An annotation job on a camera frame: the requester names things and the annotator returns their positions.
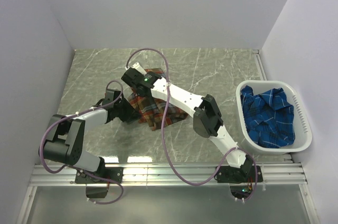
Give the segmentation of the red plaid long sleeve shirt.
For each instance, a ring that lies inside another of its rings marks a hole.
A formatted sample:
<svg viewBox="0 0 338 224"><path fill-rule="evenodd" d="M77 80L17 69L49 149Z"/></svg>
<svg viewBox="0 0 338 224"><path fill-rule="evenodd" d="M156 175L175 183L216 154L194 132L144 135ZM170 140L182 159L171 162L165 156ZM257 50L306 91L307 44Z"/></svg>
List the red plaid long sleeve shirt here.
<svg viewBox="0 0 338 224"><path fill-rule="evenodd" d="M155 72L161 75L161 79L164 78L164 72L160 68L147 69L145 71L146 73ZM140 113L140 119L138 120L140 124L148 123L152 131L161 129L166 101L152 96L139 96L133 90L127 100Z"/></svg>

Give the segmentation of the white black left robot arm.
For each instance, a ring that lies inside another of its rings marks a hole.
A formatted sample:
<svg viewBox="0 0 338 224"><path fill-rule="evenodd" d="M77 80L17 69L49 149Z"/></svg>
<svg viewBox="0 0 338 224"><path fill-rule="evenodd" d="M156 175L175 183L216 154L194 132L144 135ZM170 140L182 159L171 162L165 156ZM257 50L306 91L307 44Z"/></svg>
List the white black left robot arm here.
<svg viewBox="0 0 338 224"><path fill-rule="evenodd" d="M123 123L140 119L139 112L127 101L122 91L107 89L105 96L86 111L73 115L53 115L39 147L39 156L45 169L51 170L45 160L62 163L88 172L94 183L102 182L107 176L105 161L83 149L85 133L97 126L118 118Z"/></svg>

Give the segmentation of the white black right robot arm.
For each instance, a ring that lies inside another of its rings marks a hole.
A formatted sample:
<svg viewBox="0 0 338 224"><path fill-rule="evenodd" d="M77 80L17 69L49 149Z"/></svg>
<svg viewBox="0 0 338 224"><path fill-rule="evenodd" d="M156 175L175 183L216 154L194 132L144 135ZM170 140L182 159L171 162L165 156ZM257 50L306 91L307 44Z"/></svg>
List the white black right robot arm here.
<svg viewBox="0 0 338 224"><path fill-rule="evenodd" d="M141 67L127 69L121 79L139 96L168 101L186 112L193 118L193 130L210 139L222 154L227 154L226 160L237 181L243 182L251 176L253 161L238 149L238 143L228 133L214 97L190 93Z"/></svg>

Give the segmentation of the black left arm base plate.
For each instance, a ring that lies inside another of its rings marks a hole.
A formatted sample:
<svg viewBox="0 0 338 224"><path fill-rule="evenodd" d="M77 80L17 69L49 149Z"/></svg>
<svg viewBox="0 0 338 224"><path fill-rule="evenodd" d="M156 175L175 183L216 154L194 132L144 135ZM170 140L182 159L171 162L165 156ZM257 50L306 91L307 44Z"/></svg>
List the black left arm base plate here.
<svg viewBox="0 0 338 224"><path fill-rule="evenodd" d="M107 167L106 170L102 173L93 173L93 175L116 181L118 183L122 182L123 179L123 168L122 167ZM93 178L91 176L86 175L83 172L77 172L75 177L75 184L104 184L107 183L105 180Z"/></svg>

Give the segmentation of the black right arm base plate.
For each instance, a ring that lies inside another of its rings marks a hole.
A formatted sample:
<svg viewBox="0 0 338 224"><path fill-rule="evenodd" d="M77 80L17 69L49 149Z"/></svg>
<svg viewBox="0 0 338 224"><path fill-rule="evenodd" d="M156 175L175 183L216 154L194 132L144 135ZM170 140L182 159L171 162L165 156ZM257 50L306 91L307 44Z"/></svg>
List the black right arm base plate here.
<svg viewBox="0 0 338 224"><path fill-rule="evenodd" d="M252 166L248 174L243 174L239 169L230 166L222 166L218 170L217 174L214 176L214 179L218 183L254 183L256 180L256 171L255 167Z"/></svg>

